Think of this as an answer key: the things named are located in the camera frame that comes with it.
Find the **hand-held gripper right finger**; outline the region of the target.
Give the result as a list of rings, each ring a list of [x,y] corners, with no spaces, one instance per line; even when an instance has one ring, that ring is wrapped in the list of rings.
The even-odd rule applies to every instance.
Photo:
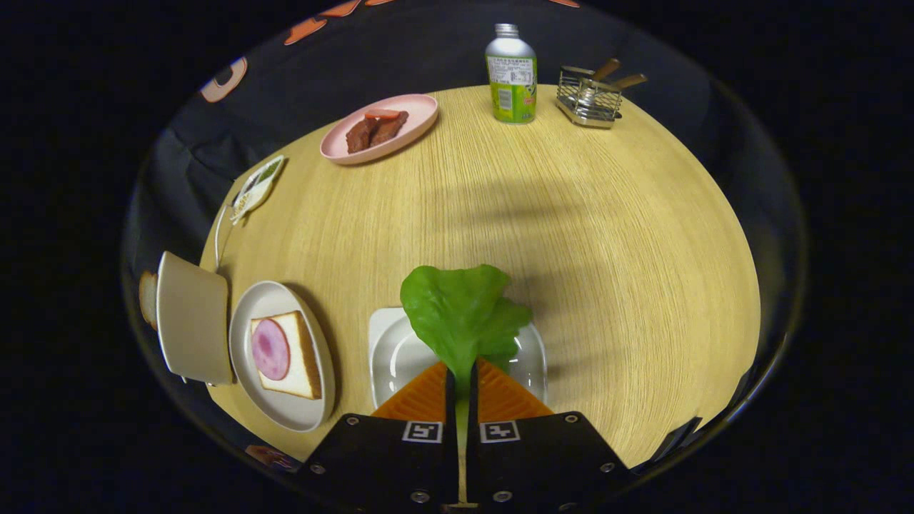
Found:
[[[482,513],[594,513],[633,474],[581,412],[553,413],[486,359],[473,369],[468,500]]]

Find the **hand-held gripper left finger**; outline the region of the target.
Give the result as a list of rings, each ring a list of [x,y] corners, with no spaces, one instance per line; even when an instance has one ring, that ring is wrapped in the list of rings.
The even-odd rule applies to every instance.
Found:
[[[301,466],[337,513],[441,513],[458,498],[454,377],[432,365],[369,415],[347,413]]]

